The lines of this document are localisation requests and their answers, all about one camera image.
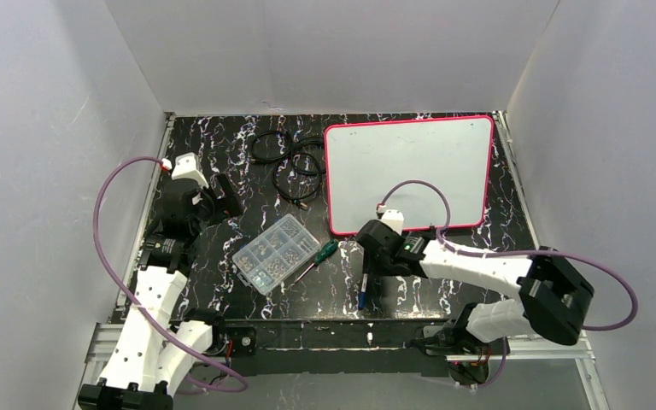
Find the blue whiteboard marker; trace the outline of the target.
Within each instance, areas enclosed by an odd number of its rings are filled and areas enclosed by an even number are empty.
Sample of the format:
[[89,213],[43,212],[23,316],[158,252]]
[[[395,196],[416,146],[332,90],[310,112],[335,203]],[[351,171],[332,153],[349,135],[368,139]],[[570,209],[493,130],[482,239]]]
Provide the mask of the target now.
[[360,282],[360,290],[358,295],[357,309],[362,310],[366,304],[366,288],[368,285],[369,275],[367,273],[362,274]]

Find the pink framed whiteboard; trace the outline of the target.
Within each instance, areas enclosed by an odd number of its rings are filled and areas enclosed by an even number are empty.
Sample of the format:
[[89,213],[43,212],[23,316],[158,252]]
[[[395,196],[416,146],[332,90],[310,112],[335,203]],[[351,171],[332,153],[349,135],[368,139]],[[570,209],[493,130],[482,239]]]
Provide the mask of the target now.
[[387,205],[404,229],[479,226],[486,209],[495,123],[488,115],[334,125],[325,130],[329,227],[355,234]]

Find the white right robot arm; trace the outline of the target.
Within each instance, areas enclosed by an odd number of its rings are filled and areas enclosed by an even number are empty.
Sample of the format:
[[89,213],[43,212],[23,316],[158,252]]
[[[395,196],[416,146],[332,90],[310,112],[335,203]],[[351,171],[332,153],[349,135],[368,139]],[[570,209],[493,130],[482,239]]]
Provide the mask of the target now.
[[505,300],[467,306],[453,339],[479,343],[536,334],[559,345],[577,343],[594,288],[551,249],[505,256],[437,238],[435,231],[400,233],[381,220],[357,233],[371,272],[449,279],[498,292]]

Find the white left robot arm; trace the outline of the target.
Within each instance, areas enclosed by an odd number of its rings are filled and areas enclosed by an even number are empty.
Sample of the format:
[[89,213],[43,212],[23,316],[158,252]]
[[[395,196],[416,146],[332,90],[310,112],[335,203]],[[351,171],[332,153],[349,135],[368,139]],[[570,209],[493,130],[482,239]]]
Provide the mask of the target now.
[[201,390],[238,393],[249,385],[234,369],[208,355],[220,352],[226,337],[219,315],[197,309],[170,330],[170,320],[184,290],[194,259],[193,246],[202,230],[242,213],[227,177],[218,180],[224,192],[217,197],[201,171],[170,173],[163,209],[149,227],[138,261],[137,285],[130,289],[109,264],[100,241],[99,219],[108,185],[97,195],[93,213],[93,239],[97,255],[131,306],[119,339],[97,381],[80,387],[82,409],[170,409],[180,384],[201,361],[240,384],[195,385]]

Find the clear plastic screw box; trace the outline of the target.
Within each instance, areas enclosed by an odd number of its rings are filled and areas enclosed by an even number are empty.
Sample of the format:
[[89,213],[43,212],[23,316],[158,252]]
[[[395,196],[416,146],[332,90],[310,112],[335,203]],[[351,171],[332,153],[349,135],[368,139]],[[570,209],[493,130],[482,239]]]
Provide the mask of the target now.
[[232,256],[237,277],[267,296],[319,251],[319,241],[286,214]]

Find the green handled screwdriver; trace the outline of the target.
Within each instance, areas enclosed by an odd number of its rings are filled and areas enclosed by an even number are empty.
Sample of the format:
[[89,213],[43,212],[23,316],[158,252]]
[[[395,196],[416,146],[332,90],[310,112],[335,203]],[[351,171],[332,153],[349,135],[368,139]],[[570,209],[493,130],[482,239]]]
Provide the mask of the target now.
[[332,239],[327,242],[319,252],[314,256],[311,263],[308,267],[300,273],[295,279],[294,283],[297,284],[302,278],[304,278],[313,268],[321,264],[326,259],[330,258],[338,249],[339,241],[337,239]]

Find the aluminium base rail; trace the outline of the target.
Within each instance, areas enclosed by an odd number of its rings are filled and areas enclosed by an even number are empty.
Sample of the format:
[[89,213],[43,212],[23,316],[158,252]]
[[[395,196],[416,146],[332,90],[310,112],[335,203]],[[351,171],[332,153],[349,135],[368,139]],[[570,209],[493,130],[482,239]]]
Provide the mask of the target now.
[[499,342],[461,351],[414,345],[441,328],[432,319],[229,319],[218,342],[233,342],[231,364],[244,376],[310,372],[441,377],[448,365],[460,362],[499,365]]

